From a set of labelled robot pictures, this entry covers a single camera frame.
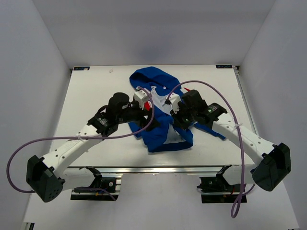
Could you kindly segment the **blue white red jacket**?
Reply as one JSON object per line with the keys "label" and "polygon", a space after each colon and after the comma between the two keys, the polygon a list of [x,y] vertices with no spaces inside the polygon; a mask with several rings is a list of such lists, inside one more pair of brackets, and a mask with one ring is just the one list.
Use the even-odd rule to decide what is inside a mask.
{"label": "blue white red jacket", "polygon": [[193,133],[173,125],[171,106],[165,104],[166,97],[179,84],[179,80],[156,67],[136,70],[130,76],[133,88],[142,87],[151,92],[154,103],[154,117],[160,125],[151,131],[136,134],[142,138],[150,153],[179,151],[193,146]]}

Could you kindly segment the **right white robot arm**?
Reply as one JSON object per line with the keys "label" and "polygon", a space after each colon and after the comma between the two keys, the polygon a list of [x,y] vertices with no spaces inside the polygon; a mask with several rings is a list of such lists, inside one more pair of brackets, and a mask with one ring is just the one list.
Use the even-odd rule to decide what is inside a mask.
{"label": "right white robot arm", "polygon": [[208,105],[197,90],[179,96],[172,93],[166,99],[171,105],[175,126],[187,129],[191,123],[199,123],[222,135],[239,148],[243,148],[253,161],[251,165],[224,166],[217,173],[217,187],[228,191],[239,184],[241,177],[247,184],[256,184],[271,192],[291,171],[290,149],[284,143],[267,141],[244,126],[235,123],[234,116],[217,103]]}

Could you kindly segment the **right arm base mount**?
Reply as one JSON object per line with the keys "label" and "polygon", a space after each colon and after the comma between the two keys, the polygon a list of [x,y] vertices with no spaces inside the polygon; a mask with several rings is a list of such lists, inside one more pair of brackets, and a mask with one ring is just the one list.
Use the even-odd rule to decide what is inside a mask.
{"label": "right arm base mount", "polygon": [[197,190],[201,194],[203,204],[224,204],[233,203],[239,195],[240,184],[230,185],[223,177],[223,173],[231,165],[221,168],[221,170],[212,177],[200,177],[200,184]]}

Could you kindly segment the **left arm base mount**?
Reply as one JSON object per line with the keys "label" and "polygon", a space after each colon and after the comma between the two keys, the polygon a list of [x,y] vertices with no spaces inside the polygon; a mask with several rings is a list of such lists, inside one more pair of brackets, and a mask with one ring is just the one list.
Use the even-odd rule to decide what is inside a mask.
{"label": "left arm base mount", "polygon": [[72,189],[71,200],[79,201],[116,201],[121,187],[122,175],[101,173],[98,169],[89,166],[85,169],[94,176],[89,186]]}

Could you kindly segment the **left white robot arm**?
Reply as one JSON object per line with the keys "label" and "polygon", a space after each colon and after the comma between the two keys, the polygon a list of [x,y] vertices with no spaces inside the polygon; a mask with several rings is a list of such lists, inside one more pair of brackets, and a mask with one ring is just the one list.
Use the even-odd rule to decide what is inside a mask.
{"label": "left white robot arm", "polygon": [[154,118],[154,107],[145,109],[146,102],[154,103],[145,89],[136,91],[133,101],[125,93],[115,93],[108,105],[101,107],[76,136],[68,137],[62,146],[41,158],[33,156],[28,160],[27,183],[45,203],[69,189],[106,192],[102,188],[102,175],[96,168],[73,169],[70,165],[93,146],[105,139],[113,139],[112,134],[120,124],[135,122],[142,131],[159,126]]}

